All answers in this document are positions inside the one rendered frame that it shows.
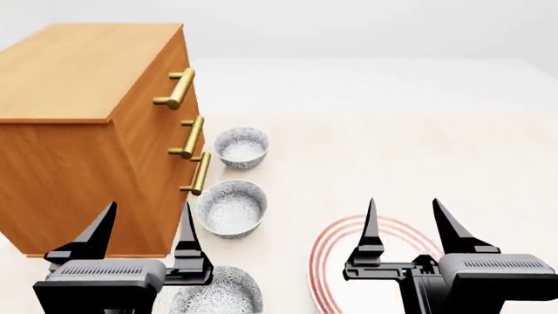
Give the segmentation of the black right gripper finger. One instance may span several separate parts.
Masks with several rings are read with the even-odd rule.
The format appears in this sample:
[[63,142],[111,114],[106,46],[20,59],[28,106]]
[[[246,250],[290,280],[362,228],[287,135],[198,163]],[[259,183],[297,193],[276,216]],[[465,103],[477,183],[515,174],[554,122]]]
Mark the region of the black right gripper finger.
[[438,198],[432,201],[439,238],[446,255],[452,253],[499,254],[500,248],[474,237]]
[[380,263],[384,245],[379,236],[378,214],[374,198],[371,198],[364,228],[358,245],[351,253],[353,263]]

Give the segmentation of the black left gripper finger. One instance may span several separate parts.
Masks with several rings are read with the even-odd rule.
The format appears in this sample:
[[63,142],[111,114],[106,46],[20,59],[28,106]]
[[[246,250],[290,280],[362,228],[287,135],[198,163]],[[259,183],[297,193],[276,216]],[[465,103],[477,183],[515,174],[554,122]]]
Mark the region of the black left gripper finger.
[[72,242],[45,253],[44,260],[50,263],[67,263],[73,260],[105,258],[117,208],[117,202],[109,203],[78,237]]
[[180,236],[174,248],[175,267],[201,267],[205,253],[201,250],[195,232],[189,203],[185,203],[181,213]]

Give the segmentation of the white plate with red rings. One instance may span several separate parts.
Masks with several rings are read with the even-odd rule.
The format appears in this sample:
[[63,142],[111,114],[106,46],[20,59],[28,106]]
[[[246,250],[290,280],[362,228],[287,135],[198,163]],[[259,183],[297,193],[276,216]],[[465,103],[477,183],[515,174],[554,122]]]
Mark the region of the white plate with red rings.
[[[346,281],[344,265],[358,245],[365,215],[345,216],[322,230],[309,252],[307,282],[319,314],[405,314],[398,283],[391,280]],[[421,254],[440,258],[442,250],[409,224],[378,218],[383,262],[407,263]]]

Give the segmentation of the small patterned grey bowl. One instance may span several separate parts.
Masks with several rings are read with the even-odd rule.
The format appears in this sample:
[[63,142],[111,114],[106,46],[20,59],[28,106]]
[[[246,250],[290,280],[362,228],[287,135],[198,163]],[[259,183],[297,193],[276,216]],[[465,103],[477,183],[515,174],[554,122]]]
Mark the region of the small patterned grey bowl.
[[214,152],[226,167],[233,169],[258,167],[268,151],[268,135],[253,127],[226,130],[214,141]]

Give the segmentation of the wooden drawer cabinet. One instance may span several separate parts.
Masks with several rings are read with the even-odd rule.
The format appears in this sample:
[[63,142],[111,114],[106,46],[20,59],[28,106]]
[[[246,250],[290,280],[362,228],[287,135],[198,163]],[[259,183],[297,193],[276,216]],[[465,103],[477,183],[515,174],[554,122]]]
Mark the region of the wooden drawer cabinet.
[[40,257],[115,201],[106,254],[167,256],[197,168],[167,149],[202,115],[194,82],[177,110],[153,98],[187,68],[181,24],[54,24],[0,51],[0,233]]

